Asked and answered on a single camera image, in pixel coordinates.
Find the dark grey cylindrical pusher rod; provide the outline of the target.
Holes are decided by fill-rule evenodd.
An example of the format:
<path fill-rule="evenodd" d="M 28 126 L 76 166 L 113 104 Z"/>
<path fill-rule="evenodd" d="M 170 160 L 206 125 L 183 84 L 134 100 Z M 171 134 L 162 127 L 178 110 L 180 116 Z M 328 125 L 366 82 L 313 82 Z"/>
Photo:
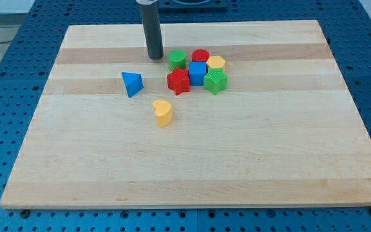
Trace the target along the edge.
<path fill-rule="evenodd" d="M 157 2 L 139 2 L 142 24 L 146 39 L 147 54 L 152 60 L 164 56 L 162 33 L 158 14 Z"/>

